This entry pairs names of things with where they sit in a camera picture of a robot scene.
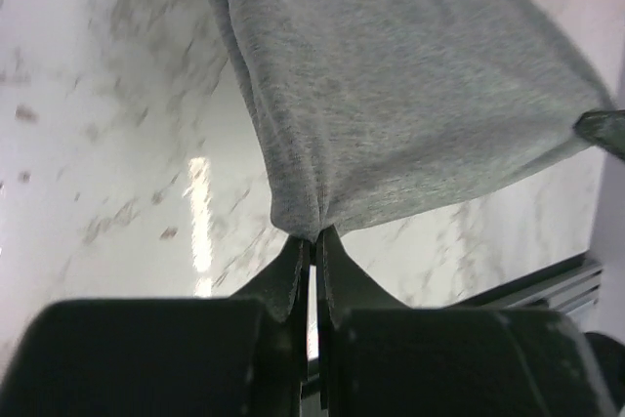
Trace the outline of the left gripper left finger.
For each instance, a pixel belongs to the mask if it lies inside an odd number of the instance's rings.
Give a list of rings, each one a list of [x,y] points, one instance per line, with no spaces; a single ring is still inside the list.
[[[226,298],[43,309],[1,384],[5,416],[296,416],[311,246],[289,238]]]

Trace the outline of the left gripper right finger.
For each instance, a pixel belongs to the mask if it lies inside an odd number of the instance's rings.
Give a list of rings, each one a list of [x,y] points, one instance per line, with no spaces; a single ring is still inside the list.
[[[614,416],[613,351],[544,308],[413,309],[315,245],[320,403],[332,416]]]

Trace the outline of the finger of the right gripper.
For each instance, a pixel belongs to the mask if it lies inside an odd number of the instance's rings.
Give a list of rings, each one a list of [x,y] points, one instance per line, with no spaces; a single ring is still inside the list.
[[[575,133],[621,161],[625,160],[625,110],[588,111],[574,125]]]

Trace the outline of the grey t shirt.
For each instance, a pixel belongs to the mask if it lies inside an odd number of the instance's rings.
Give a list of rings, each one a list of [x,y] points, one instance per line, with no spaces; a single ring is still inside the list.
[[[271,221],[308,241],[480,197],[580,152],[609,91],[531,0],[209,0]]]

